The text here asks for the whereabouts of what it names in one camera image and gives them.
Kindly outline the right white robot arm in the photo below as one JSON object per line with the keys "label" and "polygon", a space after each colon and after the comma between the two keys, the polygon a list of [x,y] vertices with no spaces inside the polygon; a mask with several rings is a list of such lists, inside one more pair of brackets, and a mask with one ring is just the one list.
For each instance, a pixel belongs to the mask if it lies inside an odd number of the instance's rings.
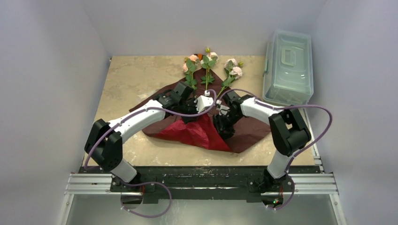
{"label": "right white robot arm", "polygon": [[275,109],[251,95],[239,96],[231,91],[216,101],[218,114],[213,125],[224,140],[235,134],[234,125],[243,117],[255,118],[270,127],[276,152],[264,170],[259,192],[274,191],[286,179],[295,154],[311,140],[310,131],[298,109]]}

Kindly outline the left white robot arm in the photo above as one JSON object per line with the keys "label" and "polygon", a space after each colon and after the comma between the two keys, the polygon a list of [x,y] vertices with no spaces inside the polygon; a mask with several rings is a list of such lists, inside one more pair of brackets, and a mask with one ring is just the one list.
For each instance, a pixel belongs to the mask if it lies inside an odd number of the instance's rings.
{"label": "left white robot arm", "polygon": [[122,186],[129,192],[140,185],[139,172],[123,158],[123,144],[142,129],[161,121],[172,112],[196,114],[194,89],[184,82],[178,82],[173,89],[155,94],[144,105],[127,115],[94,122],[84,150],[87,160],[93,159],[105,172],[111,172],[122,180]]}

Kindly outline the clear plastic storage box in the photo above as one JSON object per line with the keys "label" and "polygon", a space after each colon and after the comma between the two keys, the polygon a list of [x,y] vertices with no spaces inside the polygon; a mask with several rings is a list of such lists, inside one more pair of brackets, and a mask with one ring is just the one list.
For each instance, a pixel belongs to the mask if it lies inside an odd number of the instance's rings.
{"label": "clear plastic storage box", "polygon": [[276,30],[268,41],[262,97],[276,105],[306,105],[314,93],[311,36]]}

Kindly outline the aluminium rail frame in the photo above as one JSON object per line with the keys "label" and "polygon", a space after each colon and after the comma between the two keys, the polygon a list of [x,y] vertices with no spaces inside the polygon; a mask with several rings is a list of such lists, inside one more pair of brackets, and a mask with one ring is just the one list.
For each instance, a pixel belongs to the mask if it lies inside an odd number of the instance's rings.
{"label": "aluminium rail frame", "polygon": [[161,199],[245,200],[248,203],[281,205],[291,195],[334,195],[338,193],[332,174],[317,166],[293,166],[290,176],[266,187],[263,166],[140,166],[143,186],[129,187],[100,169],[69,177],[66,194],[120,195],[145,204]]}

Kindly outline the cream ribbon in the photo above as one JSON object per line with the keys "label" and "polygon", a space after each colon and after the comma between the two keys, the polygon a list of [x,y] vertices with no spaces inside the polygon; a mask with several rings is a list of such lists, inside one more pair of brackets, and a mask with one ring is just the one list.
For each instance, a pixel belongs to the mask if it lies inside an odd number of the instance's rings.
{"label": "cream ribbon", "polygon": [[150,97],[150,96],[151,96],[151,93],[144,93],[144,94],[138,95],[138,97],[139,97],[140,99],[146,99],[146,98],[148,98],[148,97]]}

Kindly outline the pale pink flower stem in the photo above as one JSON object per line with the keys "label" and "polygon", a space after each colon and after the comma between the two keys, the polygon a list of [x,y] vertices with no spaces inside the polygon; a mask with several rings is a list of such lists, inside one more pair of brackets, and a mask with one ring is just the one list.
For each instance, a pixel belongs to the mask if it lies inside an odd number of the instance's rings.
{"label": "pale pink flower stem", "polygon": [[221,83],[221,90],[218,92],[217,97],[219,98],[220,95],[232,85],[235,80],[238,80],[243,76],[243,62],[237,61],[235,58],[228,59],[224,63],[224,72],[226,74],[226,78]]}

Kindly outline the dark red wrapping paper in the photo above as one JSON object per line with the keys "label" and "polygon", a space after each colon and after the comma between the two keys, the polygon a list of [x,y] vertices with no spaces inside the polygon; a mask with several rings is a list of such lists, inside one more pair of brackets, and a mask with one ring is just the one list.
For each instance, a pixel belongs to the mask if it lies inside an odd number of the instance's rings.
{"label": "dark red wrapping paper", "polygon": [[171,115],[142,130],[158,139],[176,141],[208,150],[241,153],[271,134],[269,125],[251,117],[243,117],[233,128],[234,135],[223,140],[213,125],[212,116],[218,111],[213,108],[207,115],[185,124],[181,117]]}

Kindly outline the orange black small clip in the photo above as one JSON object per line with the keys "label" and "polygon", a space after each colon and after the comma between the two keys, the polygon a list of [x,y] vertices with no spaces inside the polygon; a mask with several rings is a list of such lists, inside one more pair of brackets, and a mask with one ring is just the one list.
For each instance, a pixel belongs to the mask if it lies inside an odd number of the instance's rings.
{"label": "orange black small clip", "polygon": [[202,60],[202,59],[203,59],[203,54],[199,54],[199,53],[198,53],[198,54],[195,54],[195,56],[197,56],[199,60]]}

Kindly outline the peach flower stem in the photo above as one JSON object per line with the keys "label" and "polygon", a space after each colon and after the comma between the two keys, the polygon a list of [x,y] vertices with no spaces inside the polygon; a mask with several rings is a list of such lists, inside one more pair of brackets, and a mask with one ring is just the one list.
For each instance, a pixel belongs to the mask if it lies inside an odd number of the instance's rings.
{"label": "peach flower stem", "polygon": [[185,83],[193,88],[194,90],[197,89],[196,84],[197,81],[194,78],[194,72],[197,70],[198,67],[199,57],[195,54],[192,54],[189,57],[184,59],[183,64],[183,72],[185,74]]}

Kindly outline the white flower stem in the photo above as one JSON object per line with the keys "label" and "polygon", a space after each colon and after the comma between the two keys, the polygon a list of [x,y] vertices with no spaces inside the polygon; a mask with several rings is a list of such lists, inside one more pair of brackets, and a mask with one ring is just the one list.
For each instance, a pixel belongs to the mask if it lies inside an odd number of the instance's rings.
{"label": "white flower stem", "polygon": [[200,65],[205,69],[205,75],[201,78],[202,84],[205,84],[205,90],[208,90],[210,84],[213,83],[215,77],[212,75],[211,69],[216,65],[219,60],[218,54],[213,52],[210,47],[205,48],[206,54],[202,56]]}

